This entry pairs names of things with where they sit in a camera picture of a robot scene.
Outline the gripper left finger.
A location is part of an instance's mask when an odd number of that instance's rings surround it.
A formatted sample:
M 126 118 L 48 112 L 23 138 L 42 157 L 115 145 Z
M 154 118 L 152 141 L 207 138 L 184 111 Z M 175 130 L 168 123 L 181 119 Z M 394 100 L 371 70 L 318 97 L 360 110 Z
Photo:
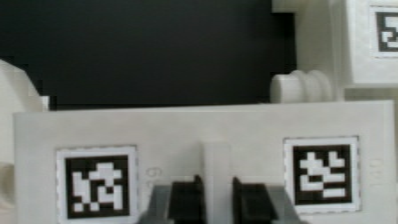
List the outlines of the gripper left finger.
M 206 224 L 204 183 L 199 175 L 191 181 L 174 181 L 152 187 L 138 224 Z

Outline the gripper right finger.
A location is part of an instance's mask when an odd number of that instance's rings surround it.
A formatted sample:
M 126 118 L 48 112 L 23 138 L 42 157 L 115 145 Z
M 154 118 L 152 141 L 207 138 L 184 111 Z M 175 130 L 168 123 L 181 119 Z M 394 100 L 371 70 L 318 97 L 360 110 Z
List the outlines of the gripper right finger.
M 232 224 L 302 224 L 282 186 L 232 178 Z

